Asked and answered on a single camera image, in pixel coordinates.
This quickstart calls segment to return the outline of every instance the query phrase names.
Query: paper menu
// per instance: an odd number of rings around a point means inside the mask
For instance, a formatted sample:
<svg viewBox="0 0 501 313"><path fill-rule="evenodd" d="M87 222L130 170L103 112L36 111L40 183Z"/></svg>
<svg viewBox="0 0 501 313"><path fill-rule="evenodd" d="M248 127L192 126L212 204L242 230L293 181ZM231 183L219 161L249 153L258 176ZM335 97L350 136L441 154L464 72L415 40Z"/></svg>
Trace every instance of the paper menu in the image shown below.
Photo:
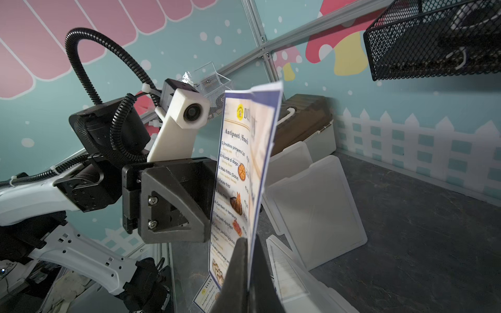
<svg viewBox="0 0 501 313"><path fill-rule="evenodd" d="M248 239L251 269L282 90L278 82L225 93L209 247L209 272L219 287L240 237Z"/></svg>
<svg viewBox="0 0 501 313"><path fill-rule="evenodd" d="M208 313L210 312L210 309L216 302L219 295L219 288L215 284L212 277L209 275L203 283L203 286L196 294L195 299L193 299L193 302L200 310L202 310L202 312Z"/></svg>

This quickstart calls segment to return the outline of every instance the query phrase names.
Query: camera lens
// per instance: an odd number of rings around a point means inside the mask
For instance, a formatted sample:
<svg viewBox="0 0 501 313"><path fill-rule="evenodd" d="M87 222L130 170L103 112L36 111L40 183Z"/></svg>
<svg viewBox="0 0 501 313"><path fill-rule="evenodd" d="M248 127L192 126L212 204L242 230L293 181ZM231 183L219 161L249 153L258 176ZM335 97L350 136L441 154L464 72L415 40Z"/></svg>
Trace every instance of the camera lens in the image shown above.
<svg viewBox="0 0 501 313"><path fill-rule="evenodd" d="M202 114L202 107L198 103L193 103L184 110L184 119L188 122L196 121Z"/></svg>

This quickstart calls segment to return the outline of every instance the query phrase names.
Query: metal rail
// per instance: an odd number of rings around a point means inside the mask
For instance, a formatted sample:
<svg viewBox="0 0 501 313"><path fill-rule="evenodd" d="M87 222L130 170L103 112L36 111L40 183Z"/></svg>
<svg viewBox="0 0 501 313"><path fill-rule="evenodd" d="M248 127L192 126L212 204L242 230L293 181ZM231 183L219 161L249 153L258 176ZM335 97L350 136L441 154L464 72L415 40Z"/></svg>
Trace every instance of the metal rail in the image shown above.
<svg viewBox="0 0 501 313"><path fill-rule="evenodd" d="M389 6L392 2L393 0L355 1L339 10L336 10L314 21L311 21L301 27L298 27L295 30L292 30L278 38L275 38L270 41L266 41L265 38L265 41L261 42L261 45L258 48L255 48L254 50L248 52L244 56L222 67L219 70L219 72L222 75L227 76L228 74L238 70L239 68L241 68L242 66L244 66L245 64L251 62L256 58L263 57L264 59L269 59L273 50L276 50L288 44L299 42L311 35L328 30L334 26L340 25L342 23L354 20L366 14L377 11L379 9L385 8ZM243 5L246 13L248 11L252 13L254 10L256 10L256 5L254 4L253 0L242 0L242 3L248 3ZM259 22L258 25L255 21L250 24L251 24L251 29L253 28L253 24L256 25L256 28L259 29L259 26L261 26L261 29L263 29L261 22Z"/></svg>
<svg viewBox="0 0 501 313"><path fill-rule="evenodd" d="M301 27L296 28L278 38L267 41L263 24L259 17L258 9L254 0L242 0L243 9L249 20L250 29L252 30L257 48L241 56L230 64L222 67L218 72L223 76L238 70L242 66L252 62L257 58L262 58L268 79L271 82L279 80L275 65L273 64L272 52L280 47L288 44L299 42L311 35L317 34L324 30L328 30L334 26L354 20L366 14L372 13L379 9L389 6L393 0L358 0L339 10L329 13L314 21L311 21ZM147 123L156 117L155 112L148 112L141 115L143 123ZM85 149L81 149L69 156L65 160L59 162L57 165L62 164L76 156L85 153Z"/></svg>

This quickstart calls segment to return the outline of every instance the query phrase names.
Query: wire mesh shelf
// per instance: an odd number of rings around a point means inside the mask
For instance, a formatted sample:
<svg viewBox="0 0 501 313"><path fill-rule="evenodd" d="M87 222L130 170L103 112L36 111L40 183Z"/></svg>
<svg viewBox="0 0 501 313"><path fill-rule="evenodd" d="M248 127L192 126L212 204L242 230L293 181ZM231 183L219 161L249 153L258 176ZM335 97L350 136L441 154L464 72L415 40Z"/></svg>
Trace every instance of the wire mesh shelf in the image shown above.
<svg viewBox="0 0 501 313"><path fill-rule="evenodd" d="M224 108L224 91L233 90L231 79L219 74L212 62L194 70L192 73L185 73L182 79L196 88L204 97L210 101L208 121L220 115Z"/></svg>
<svg viewBox="0 0 501 313"><path fill-rule="evenodd" d="M372 79L501 70L501 1L396 0L364 33Z"/></svg>

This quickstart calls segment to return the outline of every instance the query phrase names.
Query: food picture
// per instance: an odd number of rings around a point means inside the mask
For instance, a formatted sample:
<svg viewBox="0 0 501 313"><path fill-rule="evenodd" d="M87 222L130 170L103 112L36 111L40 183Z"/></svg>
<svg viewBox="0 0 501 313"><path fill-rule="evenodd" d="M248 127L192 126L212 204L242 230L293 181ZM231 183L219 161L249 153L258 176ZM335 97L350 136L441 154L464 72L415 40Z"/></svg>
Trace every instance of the food picture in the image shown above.
<svg viewBox="0 0 501 313"><path fill-rule="evenodd" d="M245 180L245 166L242 163L238 166L238 175L242 181Z"/></svg>
<svg viewBox="0 0 501 313"><path fill-rule="evenodd" d="M242 229L236 220L233 221L233 229L236 231L239 237L242 237Z"/></svg>
<svg viewBox="0 0 501 313"><path fill-rule="evenodd" d="M230 198L229 203L236 213L242 215L242 201L240 199L240 193L237 192L236 197Z"/></svg>
<svg viewBox="0 0 501 313"><path fill-rule="evenodd" d="M212 270L216 275L216 279L217 282L219 283L219 286L222 286L222 284L224 283L224 278L222 276L222 271L219 269L219 265L217 265L215 260L212 260Z"/></svg>

